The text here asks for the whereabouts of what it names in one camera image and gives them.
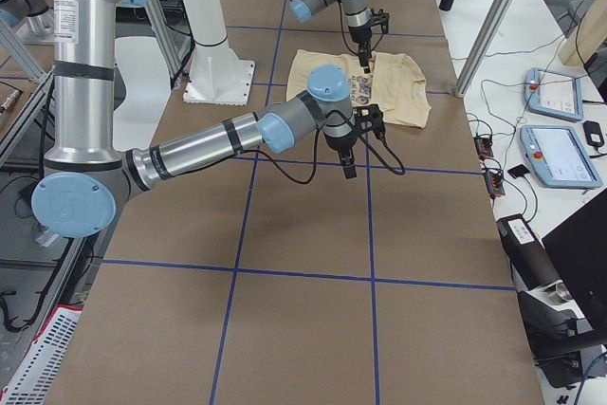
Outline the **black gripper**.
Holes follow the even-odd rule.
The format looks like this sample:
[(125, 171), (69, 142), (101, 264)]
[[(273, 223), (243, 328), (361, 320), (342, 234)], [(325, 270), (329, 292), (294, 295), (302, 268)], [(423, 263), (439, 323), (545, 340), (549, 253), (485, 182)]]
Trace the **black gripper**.
[(371, 72), (371, 47), (369, 44), (372, 38), (371, 27), (368, 24), (356, 27), (350, 26), (349, 33), (352, 41), (359, 45), (358, 57), (360, 67), (365, 74), (369, 74)]
[(353, 147), (357, 142), (357, 135), (348, 133), (342, 137), (331, 137), (324, 134), (327, 145), (340, 154), (340, 165), (346, 179), (356, 178), (356, 161), (353, 155)]

